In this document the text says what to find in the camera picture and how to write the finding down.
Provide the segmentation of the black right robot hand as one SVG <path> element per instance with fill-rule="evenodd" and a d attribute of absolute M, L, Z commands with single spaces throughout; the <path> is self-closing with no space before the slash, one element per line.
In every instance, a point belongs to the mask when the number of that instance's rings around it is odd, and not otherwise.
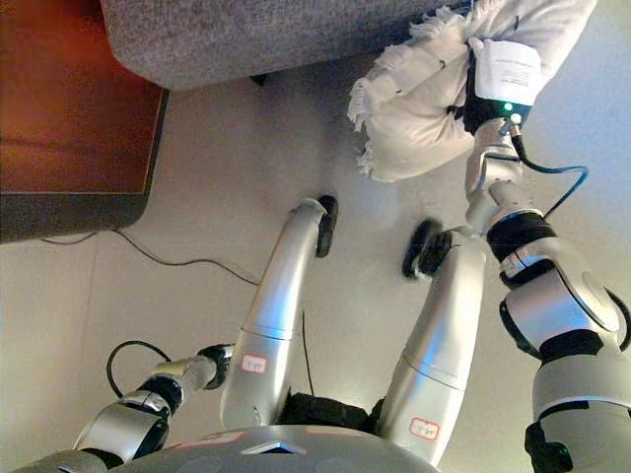
<path fill-rule="evenodd" d="M 462 120 L 470 134 L 486 122 L 519 116 L 525 122 L 541 90 L 536 49 L 514 41 L 468 40 L 469 68 Z"/>

